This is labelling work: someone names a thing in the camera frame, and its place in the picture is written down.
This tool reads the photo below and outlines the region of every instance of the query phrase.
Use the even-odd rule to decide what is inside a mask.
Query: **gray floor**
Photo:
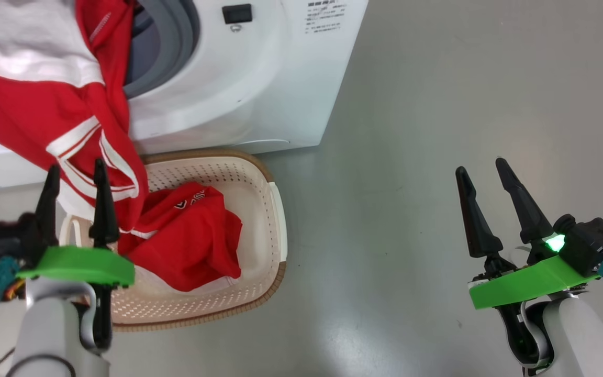
[[[371,2],[318,148],[263,160],[281,189],[278,293],[211,324],[117,334],[112,375],[520,375],[494,310],[475,311],[454,170],[506,255],[524,260],[494,167],[551,221],[603,217],[603,2]],[[0,217],[38,187],[0,191]],[[603,284],[585,294],[603,318]],[[20,307],[0,308],[0,354]]]

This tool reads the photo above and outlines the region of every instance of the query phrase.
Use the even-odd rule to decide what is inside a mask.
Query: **laundry basket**
[[[203,324],[265,303],[283,279],[287,257],[283,205],[268,170],[255,157],[232,150],[163,153],[144,157],[143,162],[151,191],[194,181],[223,193],[225,207],[243,223],[237,248],[241,277],[218,291],[182,293],[136,267],[134,285],[113,292],[113,329],[148,331]],[[90,246],[89,226],[89,220],[67,217],[60,242],[69,242],[73,229],[74,242]]]

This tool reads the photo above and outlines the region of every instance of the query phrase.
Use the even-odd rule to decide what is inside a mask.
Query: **green mount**
[[[33,270],[20,271],[20,279],[44,276],[107,286],[134,284],[134,263],[106,249],[78,246],[49,247]]]
[[[560,256],[554,256],[531,267],[477,285],[469,289],[469,295],[475,308],[493,308],[564,291],[597,277],[595,275],[584,278]]]

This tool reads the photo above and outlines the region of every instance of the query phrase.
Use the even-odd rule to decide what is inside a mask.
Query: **green light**
[[[559,253],[560,250],[562,250],[562,246],[564,246],[564,234],[558,234],[557,236],[548,239],[546,241],[546,245],[548,245],[548,248],[550,248],[550,250]]]

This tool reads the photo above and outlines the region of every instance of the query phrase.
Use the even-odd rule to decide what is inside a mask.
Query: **white washing machine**
[[[125,84],[141,154],[318,145],[368,0],[139,0]],[[0,145],[0,186],[45,172]]]

